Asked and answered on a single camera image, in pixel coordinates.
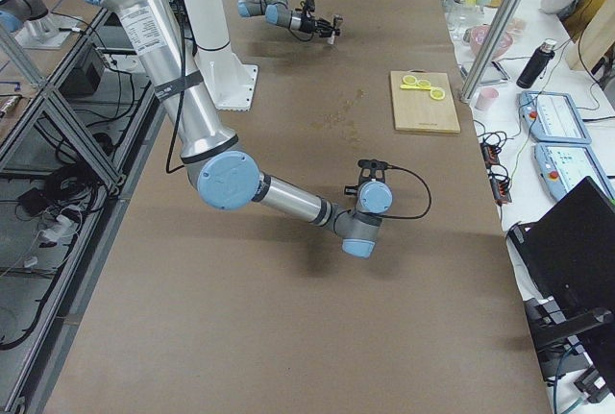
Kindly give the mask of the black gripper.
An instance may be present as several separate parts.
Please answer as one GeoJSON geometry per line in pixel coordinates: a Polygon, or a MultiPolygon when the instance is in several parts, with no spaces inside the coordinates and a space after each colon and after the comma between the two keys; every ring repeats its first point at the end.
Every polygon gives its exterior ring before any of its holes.
{"type": "MultiPolygon", "coordinates": [[[[313,15],[315,12],[315,1],[304,0],[301,2],[300,31],[309,35],[318,35],[326,40],[335,40],[341,33],[339,29],[330,29],[330,23],[313,15]]],[[[334,14],[332,16],[332,26],[340,26],[342,16],[334,14]]]]}

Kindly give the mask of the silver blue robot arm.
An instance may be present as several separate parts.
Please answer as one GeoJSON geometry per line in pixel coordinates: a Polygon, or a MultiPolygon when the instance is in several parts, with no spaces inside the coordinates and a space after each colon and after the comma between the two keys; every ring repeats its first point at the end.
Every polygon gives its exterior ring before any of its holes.
{"type": "Polygon", "coordinates": [[[360,162],[372,175],[346,188],[356,203],[343,209],[261,171],[221,121],[223,110],[251,107],[258,76],[233,51],[222,0],[85,1],[118,17],[172,121],[182,167],[206,204],[235,210],[260,203],[335,233],[349,255],[372,254],[393,201],[384,162],[360,162]]]}
{"type": "Polygon", "coordinates": [[[287,29],[302,42],[318,36],[333,45],[341,34],[343,17],[334,14],[332,21],[319,17],[314,0],[303,0],[299,8],[291,8],[288,0],[238,0],[237,10],[242,17],[263,16],[267,23],[287,29]]]}

